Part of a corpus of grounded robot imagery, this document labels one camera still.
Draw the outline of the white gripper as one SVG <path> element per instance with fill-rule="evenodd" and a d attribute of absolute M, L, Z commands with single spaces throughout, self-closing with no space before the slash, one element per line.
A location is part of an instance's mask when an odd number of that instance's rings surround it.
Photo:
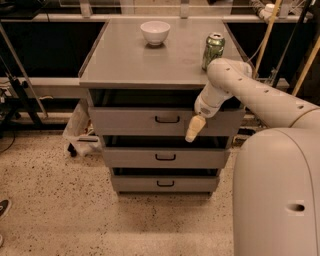
<path fill-rule="evenodd" d="M 197 115 L 191 118 L 186 132 L 185 140 L 187 142 L 191 143 L 195 140 L 206 124 L 205 118 L 213 117 L 219 111 L 222 102 L 223 97 L 221 95 L 205 90 L 201 91 L 194 103 L 194 110 Z"/>

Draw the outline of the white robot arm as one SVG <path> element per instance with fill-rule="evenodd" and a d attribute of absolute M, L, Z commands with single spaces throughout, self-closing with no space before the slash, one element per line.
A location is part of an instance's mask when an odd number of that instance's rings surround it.
<path fill-rule="evenodd" d="M 198 95 L 185 140 L 193 142 L 222 104 L 236 97 L 271 128 L 320 129 L 320 107 L 252 78 L 248 63 L 227 58 L 207 66 L 208 82 Z"/>

